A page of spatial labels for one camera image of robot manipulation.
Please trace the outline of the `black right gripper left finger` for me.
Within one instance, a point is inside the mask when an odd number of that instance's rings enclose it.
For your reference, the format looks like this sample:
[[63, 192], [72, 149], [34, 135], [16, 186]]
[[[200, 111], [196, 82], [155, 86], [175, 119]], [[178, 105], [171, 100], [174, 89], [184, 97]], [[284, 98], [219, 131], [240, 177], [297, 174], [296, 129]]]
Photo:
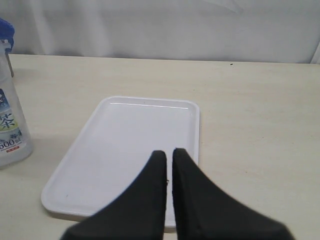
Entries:
[[167, 204], [167, 158], [152, 152], [139, 175], [109, 205], [70, 226], [63, 240], [161, 240]]

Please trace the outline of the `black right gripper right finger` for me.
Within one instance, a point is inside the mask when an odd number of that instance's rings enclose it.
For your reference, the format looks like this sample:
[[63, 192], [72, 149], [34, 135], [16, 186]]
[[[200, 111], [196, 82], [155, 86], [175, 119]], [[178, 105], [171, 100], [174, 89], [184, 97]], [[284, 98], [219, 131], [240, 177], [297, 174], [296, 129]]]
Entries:
[[187, 151], [172, 156], [172, 197], [179, 240], [292, 240], [281, 222], [247, 207], [215, 185]]

